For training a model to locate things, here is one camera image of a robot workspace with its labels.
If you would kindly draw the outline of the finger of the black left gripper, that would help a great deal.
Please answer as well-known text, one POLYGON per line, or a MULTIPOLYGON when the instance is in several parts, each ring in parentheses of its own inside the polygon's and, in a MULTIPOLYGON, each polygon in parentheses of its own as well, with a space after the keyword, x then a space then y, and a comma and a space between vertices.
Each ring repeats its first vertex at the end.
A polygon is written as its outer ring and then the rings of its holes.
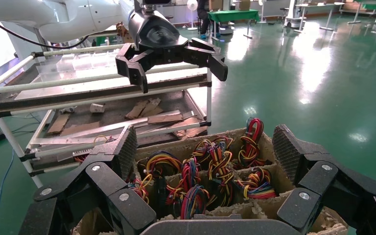
POLYGON ((157 52, 153 49, 139 51, 134 44, 125 43, 115 57, 117 73, 129 79, 131 85, 139 86, 148 93, 146 72, 156 63, 157 52))
POLYGON ((221 48, 198 38, 192 38, 184 47, 184 62, 208 68, 220 81, 226 81, 228 66, 221 48))

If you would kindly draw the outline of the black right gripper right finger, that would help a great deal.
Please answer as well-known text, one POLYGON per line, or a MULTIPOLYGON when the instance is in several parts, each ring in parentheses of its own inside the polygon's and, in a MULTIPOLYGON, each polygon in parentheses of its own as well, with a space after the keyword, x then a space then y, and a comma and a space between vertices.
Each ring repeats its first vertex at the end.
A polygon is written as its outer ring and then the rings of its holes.
POLYGON ((306 234, 324 208, 335 211, 359 235, 376 235, 376 180, 339 163, 319 144, 275 127, 276 160, 294 186, 277 212, 279 220, 306 234))

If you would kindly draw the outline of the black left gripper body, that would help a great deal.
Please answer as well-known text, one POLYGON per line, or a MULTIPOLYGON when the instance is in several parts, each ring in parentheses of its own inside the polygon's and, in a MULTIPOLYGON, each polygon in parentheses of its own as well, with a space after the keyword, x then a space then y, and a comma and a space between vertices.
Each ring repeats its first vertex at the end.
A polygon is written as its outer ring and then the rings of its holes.
POLYGON ((154 64, 183 62, 188 39, 158 11, 134 12, 129 18, 129 32, 141 53, 153 51, 149 57, 154 64))

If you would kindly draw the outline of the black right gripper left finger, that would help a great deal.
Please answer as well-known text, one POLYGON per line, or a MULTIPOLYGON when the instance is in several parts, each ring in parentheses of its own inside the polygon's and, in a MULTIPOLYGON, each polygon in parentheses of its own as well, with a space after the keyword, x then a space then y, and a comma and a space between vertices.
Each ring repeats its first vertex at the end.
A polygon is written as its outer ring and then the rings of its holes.
POLYGON ((79 167, 34 193, 19 234, 68 235, 93 209, 118 234, 141 234, 156 222, 156 213, 126 183, 137 147, 132 126, 95 146, 79 167))

